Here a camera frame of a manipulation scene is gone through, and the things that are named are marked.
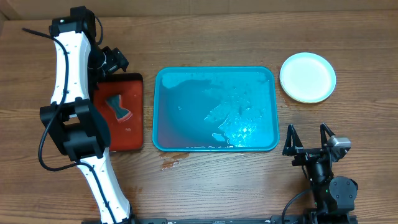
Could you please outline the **dark sponge with orange base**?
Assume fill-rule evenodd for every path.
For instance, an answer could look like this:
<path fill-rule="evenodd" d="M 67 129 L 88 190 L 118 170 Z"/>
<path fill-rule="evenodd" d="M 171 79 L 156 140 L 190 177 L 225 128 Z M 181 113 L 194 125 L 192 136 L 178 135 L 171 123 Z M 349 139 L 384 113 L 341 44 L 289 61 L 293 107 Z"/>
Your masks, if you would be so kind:
<path fill-rule="evenodd" d="M 106 103 L 113 110 L 116 120 L 119 123 L 128 120 L 132 116 L 132 113 L 128 109 L 122 107 L 121 95 L 109 96 L 106 99 Z"/>

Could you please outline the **green plate back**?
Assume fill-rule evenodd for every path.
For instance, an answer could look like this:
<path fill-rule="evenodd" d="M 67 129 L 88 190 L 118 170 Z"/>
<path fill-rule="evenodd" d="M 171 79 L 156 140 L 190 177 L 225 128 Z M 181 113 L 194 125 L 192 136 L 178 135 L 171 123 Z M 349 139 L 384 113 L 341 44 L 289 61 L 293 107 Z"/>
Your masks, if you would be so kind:
<path fill-rule="evenodd" d="M 315 99 L 307 99 L 307 98 L 302 98 L 302 97 L 296 97 L 296 96 L 290 96 L 291 99 L 301 102 L 301 103 L 306 103 L 306 104 L 315 104 L 315 103 L 320 103 L 324 100 L 326 100 L 328 97 L 321 97 L 321 98 L 315 98 Z"/>

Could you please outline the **light blue plate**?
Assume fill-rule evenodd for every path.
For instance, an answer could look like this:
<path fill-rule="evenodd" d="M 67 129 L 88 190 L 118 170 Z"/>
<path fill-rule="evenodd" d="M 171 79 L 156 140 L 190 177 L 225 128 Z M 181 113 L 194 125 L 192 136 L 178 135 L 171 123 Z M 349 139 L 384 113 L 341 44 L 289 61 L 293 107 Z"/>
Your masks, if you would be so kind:
<path fill-rule="evenodd" d="M 314 53 L 301 52 L 290 56 L 282 64 L 279 81 L 288 96 L 326 98 L 335 90 L 336 73 L 325 58 Z"/>

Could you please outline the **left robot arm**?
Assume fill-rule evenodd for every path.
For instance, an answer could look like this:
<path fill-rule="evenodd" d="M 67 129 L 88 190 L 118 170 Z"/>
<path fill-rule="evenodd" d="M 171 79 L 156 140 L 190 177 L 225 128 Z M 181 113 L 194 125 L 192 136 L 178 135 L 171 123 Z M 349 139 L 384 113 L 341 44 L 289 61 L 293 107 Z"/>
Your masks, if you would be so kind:
<path fill-rule="evenodd" d="M 45 130 L 39 143 L 40 165 L 57 172 L 43 160 L 45 138 L 50 136 L 60 153 L 85 176 L 100 211 L 100 223 L 135 223 L 129 200 L 114 173 L 109 147 L 108 125 L 93 104 L 97 84 L 129 62 L 118 49 L 100 48 L 96 39 L 95 14 L 85 6 L 73 7 L 67 17 L 56 18 L 46 37 L 56 48 L 57 67 L 53 95 L 48 106 L 40 108 Z"/>

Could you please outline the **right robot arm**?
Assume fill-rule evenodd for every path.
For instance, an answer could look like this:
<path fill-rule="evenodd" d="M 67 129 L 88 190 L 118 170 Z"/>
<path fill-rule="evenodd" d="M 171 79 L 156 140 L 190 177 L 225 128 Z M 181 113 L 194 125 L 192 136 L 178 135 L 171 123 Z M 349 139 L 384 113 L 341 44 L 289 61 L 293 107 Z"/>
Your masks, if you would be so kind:
<path fill-rule="evenodd" d="M 284 207 L 280 216 L 281 223 L 357 223 L 354 201 L 358 193 L 358 184 L 353 179 L 335 176 L 332 168 L 347 155 L 351 141 L 347 137 L 337 136 L 325 123 L 320 125 L 321 146 L 304 148 L 293 124 L 288 125 L 287 138 L 282 154 L 292 156 L 292 165 L 301 167 L 310 187 L 294 196 Z M 288 208 L 299 198 L 313 194 L 313 208 L 303 215 L 286 216 Z"/>

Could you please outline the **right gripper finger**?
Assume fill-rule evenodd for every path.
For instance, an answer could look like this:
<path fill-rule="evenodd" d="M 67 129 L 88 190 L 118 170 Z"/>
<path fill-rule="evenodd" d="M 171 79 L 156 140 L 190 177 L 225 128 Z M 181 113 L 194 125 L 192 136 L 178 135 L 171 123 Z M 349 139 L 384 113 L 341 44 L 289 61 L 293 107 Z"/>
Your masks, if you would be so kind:
<path fill-rule="evenodd" d="M 334 135 L 335 133 L 325 123 L 320 125 L 320 139 L 322 146 L 326 146 L 328 141 L 327 136 L 332 137 Z"/>
<path fill-rule="evenodd" d="M 293 126 L 289 124 L 287 128 L 287 138 L 284 144 L 283 153 L 302 153 L 303 145 Z"/>

